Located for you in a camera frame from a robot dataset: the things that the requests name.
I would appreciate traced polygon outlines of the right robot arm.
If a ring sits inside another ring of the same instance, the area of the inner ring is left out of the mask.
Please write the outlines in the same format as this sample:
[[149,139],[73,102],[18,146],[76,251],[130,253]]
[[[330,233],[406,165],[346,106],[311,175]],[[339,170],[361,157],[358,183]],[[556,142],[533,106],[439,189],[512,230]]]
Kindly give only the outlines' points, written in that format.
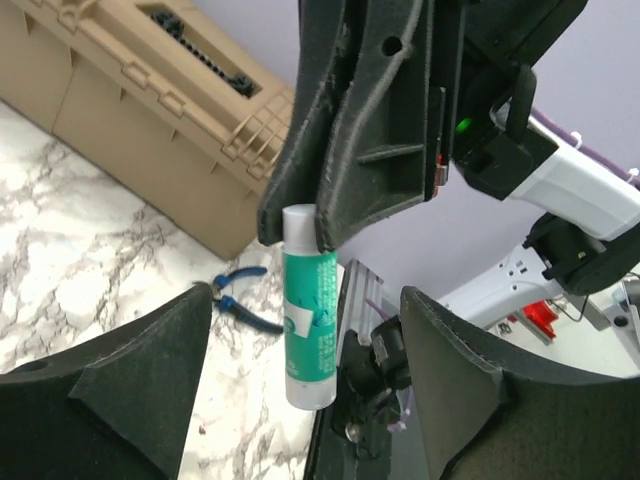
[[639,183],[536,117],[534,64],[581,1],[302,1],[291,126],[258,237],[326,254],[431,200],[456,168],[543,216],[443,304],[478,326],[586,297],[639,261]]

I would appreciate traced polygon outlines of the white green glue stick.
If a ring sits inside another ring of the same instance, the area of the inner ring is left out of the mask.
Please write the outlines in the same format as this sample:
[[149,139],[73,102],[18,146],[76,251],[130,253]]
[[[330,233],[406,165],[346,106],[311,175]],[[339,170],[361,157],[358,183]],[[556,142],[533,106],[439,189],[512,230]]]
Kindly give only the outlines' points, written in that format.
[[337,256],[316,244],[316,207],[283,209],[283,315],[288,402],[328,407],[337,391]]

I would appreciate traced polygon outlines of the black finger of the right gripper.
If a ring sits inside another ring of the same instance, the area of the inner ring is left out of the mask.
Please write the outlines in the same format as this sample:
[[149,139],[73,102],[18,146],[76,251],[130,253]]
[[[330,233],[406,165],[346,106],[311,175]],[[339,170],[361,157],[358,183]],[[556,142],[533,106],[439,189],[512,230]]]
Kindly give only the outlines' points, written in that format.
[[290,127],[257,216],[258,240],[283,239],[282,209],[314,204],[324,156],[360,46],[358,1],[301,1],[300,54]]
[[316,199],[316,236],[335,250],[433,193],[427,123],[432,1],[366,1],[360,48],[336,114]]

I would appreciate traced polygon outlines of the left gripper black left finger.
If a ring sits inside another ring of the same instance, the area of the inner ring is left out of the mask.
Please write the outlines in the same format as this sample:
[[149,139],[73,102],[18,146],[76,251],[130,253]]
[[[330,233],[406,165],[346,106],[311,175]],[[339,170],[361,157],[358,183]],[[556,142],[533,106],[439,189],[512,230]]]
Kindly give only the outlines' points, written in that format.
[[211,316],[210,289],[194,286],[2,375],[2,478],[177,478]]

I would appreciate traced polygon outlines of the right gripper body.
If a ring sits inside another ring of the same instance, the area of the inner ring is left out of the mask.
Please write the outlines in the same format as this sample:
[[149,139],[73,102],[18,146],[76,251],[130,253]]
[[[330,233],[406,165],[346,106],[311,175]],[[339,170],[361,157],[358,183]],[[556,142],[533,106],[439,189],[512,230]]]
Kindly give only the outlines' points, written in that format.
[[470,187],[503,200],[531,172],[535,10],[533,1],[436,2],[426,129],[432,192],[457,167]]

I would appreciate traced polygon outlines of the tan plastic tool case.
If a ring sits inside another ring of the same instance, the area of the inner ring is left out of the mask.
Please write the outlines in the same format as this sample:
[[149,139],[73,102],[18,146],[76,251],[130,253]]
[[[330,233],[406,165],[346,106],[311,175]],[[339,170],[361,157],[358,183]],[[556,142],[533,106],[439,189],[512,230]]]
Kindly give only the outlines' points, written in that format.
[[231,259],[294,92],[189,1],[10,0],[1,97]]

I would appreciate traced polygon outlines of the blue handled pliers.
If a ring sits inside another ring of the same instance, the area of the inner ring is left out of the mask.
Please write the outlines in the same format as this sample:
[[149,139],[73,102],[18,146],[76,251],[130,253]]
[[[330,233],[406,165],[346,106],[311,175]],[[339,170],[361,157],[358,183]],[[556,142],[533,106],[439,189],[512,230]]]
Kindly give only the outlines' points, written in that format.
[[239,321],[261,333],[280,336],[284,329],[282,325],[265,320],[253,313],[232,296],[223,293],[223,290],[236,280],[247,277],[260,277],[267,273],[263,266],[247,266],[235,269],[227,274],[218,274],[210,282],[194,281],[193,285],[206,285],[212,292],[212,303],[221,313],[228,313]]

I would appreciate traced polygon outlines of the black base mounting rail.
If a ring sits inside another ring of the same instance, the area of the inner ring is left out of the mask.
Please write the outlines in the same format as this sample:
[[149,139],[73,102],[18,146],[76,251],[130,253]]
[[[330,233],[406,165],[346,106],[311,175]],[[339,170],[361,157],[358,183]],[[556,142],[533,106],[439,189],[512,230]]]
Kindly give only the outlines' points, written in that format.
[[384,311],[383,280],[357,260],[338,301],[338,388],[316,414],[303,477],[387,479],[392,435],[406,429],[414,399],[401,323]]

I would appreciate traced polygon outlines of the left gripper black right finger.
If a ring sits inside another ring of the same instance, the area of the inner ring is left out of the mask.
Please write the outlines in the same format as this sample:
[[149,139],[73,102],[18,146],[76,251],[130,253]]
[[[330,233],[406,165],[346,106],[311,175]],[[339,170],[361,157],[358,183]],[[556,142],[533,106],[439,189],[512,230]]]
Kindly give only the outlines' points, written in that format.
[[416,287],[400,322],[431,478],[638,478],[638,378],[535,355]]

